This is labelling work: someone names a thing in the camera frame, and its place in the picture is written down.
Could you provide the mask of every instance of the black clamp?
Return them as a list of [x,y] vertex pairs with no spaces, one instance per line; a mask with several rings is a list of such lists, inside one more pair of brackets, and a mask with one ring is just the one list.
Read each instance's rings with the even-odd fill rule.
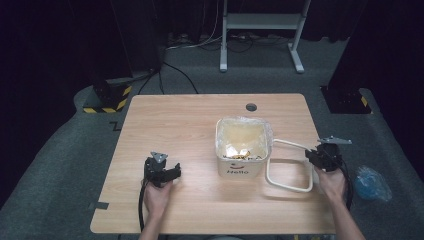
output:
[[326,172],[332,172],[337,169],[342,171],[347,185],[346,207],[350,209],[354,190],[346,163],[343,161],[337,144],[352,144],[352,141],[331,136],[329,138],[319,139],[318,142],[321,142],[321,144],[317,146],[317,150],[305,150],[305,156],[309,159],[310,163]]
[[162,188],[169,181],[181,177],[181,167],[178,163],[173,169],[166,170],[166,158],[168,155],[163,153],[151,152],[152,157],[148,157],[144,162],[144,179],[141,183],[140,196],[138,199],[138,218],[140,229],[144,229],[143,220],[143,198],[144,191],[149,182],[155,187]]
[[178,163],[173,169],[165,170],[166,158],[163,153],[151,152],[153,157],[148,157],[144,163],[144,180],[153,183],[155,187],[161,188],[167,182],[181,176],[181,167]]
[[337,144],[352,144],[352,141],[333,136],[318,141],[321,144],[317,146],[317,150],[305,150],[305,156],[309,159],[309,162],[326,172],[341,168],[343,159]]

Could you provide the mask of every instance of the yellow and black warning tape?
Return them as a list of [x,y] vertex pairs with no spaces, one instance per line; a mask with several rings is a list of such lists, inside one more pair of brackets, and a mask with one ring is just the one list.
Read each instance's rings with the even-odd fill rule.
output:
[[122,111],[125,104],[127,103],[128,95],[131,92],[131,86],[128,86],[124,89],[122,95],[116,99],[116,104],[108,107],[84,107],[84,112],[86,113],[116,113]]

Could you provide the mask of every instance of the black curtain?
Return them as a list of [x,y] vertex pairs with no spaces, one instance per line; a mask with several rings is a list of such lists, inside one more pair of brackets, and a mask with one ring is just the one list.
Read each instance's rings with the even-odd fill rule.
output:
[[67,1],[2,1],[0,207],[90,85],[72,47]]
[[340,105],[340,100],[360,88],[370,89],[396,140],[424,180],[422,9],[420,0],[369,0],[328,89],[339,97],[333,105]]
[[[367,0],[312,0],[302,38],[319,41],[328,37],[330,41],[348,39]],[[300,13],[303,0],[229,0],[228,11],[239,13]],[[171,31],[174,35],[187,34],[189,39],[198,42],[201,34],[222,34],[223,0],[169,0]],[[258,35],[278,34],[293,37],[294,31],[252,30]]]

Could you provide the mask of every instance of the blue plastic bag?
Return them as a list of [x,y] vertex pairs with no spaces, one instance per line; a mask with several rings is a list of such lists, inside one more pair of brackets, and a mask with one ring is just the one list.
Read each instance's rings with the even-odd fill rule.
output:
[[356,193],[363,199],[380,199],[385,202],[392,199],[392,191],[384,177],[373,169],[362,166],[358,169],[355,179]]

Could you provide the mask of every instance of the gray carpet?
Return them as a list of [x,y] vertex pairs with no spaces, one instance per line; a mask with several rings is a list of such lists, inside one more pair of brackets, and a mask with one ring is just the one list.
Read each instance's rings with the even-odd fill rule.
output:
[[[320,137],[351,139],[341,146],[352,175],[360,166],[381,173],[392,190],[388,202],[354,198],[352,215],[368,239],[422,239],[424,188],[396,142],[372,93],[361,89],[373,114],[331,114],[321,94],[343,52],[345,42],[301,41],[299,54],[306,72],[294,70],[286,45],[254,45],[229,52],[228,72],[219,72],[219,51],[200,48],[168,50],[165,62],[179,68],[201,94],[301,93]],[[234,50],[245,44],[230,43]],[[184,75],[166,65],[161,71],[165,94],[194,94]],[[145,81],[134,82],[131,97]],[[112,121],[122,126],[129,103],[120,113],[82,112],[90,88],[75,96],[77,113],[39,151],[0,212],[0,239],[136,239],[136,235],[94,234],[90,222],[119,138]],[[162,94],[155,75],[140,94]],[[170,236],[181,239],[183,236]],[[184,236],[206,239],[210,236]],[[245,239],[293,239],[292,236],[241,236]],[[301,236],[309,239],[312,236]]]

